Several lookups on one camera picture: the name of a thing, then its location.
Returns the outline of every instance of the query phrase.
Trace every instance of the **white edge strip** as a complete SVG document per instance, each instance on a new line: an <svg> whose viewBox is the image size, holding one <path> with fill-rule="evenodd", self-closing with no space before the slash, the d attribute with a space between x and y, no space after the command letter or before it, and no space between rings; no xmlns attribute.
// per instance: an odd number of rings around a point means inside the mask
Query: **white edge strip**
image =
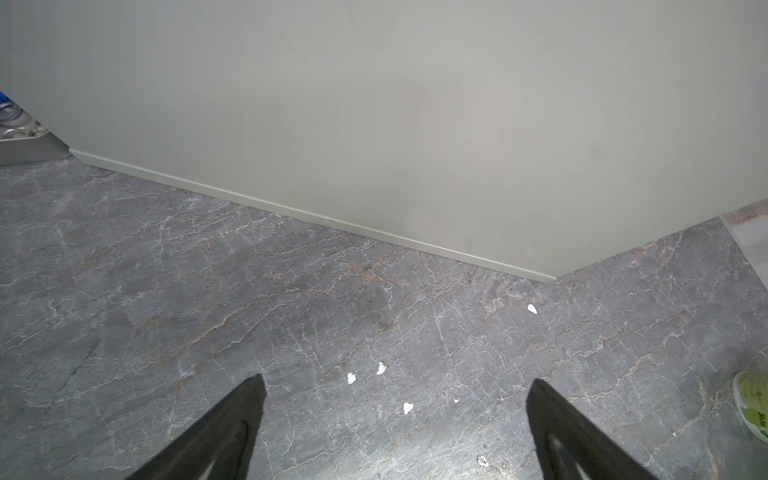
<svg viewBox="0 0 768 480"><path fill-rule="evenodd" d="M93 165L94 167L106 168L107 170L113 170L120 172L121 174L128 174L132 175L133 177L144 178L145 180L152 180L161 184L171 185L172 187L183 188L198 194L209 195L211 197L228 200L236 204L260 208L261 210L266 210L275 214L286 215L288 217L297 218L306 222L317 223L325 227L336 228L346 232L356 233L364 237L371 237L377 240L395 243L403 247L412 248L414 250L421 250L426 253L432 253L434 255L447 257L453 260L458 260L460 262L471 263L472 265L483 266L491 270L511 273L512 275L522 276L524 278L536 280L538 282L550 283L557 278L552 275L535 272L534 270L528 270L519 266L500 263L494 260L488 260L487 258L476 257L467 253L457 252L456 250L450 250L447 248L438 247L437 245L431 245L430 243L419 242L418 240L401 237L400 235L395 235L393 233L382 232L381 230L375 230L373 228L363 227L362 225L357 225L355 223L349 223L343 220L337 220L335 218L313 214L312 212L307 212L305 210L299 210L297 208L287 207L285 205L274 204L266 200L249 197L248 195L239 194L229 190L224 190L223 188L212 187L210 185L200 184L192 180L185 180L173 175L162 174L154 170L137 167L135 165L123 163L121 161L110 160L109 158L99 157L98 155L87 154L84 151L75 150L73 148L70 148L69 151L82 162Z"/></svg>

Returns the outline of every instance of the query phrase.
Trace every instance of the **wall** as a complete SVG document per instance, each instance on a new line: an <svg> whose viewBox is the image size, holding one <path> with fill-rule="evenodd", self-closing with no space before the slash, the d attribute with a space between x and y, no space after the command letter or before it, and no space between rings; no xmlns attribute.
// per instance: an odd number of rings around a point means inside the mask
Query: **wall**
<svg viewBox="0 0 768 480"><path fill-rule="evenodd" d="M537 280L768 196L760 0L2 10L82 160Z"/></svg>

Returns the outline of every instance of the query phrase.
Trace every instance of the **gray marble floor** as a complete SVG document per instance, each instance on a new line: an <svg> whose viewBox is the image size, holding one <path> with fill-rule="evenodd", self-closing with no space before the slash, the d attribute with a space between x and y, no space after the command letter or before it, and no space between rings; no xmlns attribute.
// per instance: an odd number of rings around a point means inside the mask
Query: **gray marble floor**
<svg viewBox="0 0 768 480"><path fill-rule="evenodd" d="M124 477L263 372L251 478L540 478L535 377L661 478L765 478L730 379L768 370L767 307L719 220L543 285L75 159L2 167L0 470Z"/></svg>

